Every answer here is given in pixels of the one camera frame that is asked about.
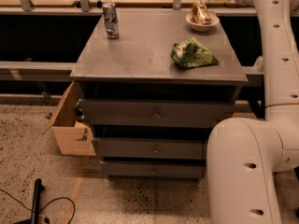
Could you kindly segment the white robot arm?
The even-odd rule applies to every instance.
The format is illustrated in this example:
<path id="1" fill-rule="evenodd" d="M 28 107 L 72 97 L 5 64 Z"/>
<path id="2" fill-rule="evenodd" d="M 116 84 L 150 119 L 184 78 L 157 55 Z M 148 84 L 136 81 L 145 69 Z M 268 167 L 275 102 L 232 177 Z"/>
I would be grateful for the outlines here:
<path id="1" fill-rule="evenodd" d="M 207 144 L 211 224 L 282 224 L 274 172 L 299 165 L 298 0 L 235 0 L 255 7 L 263 48 L 265 117 L 218 123 Z"/>

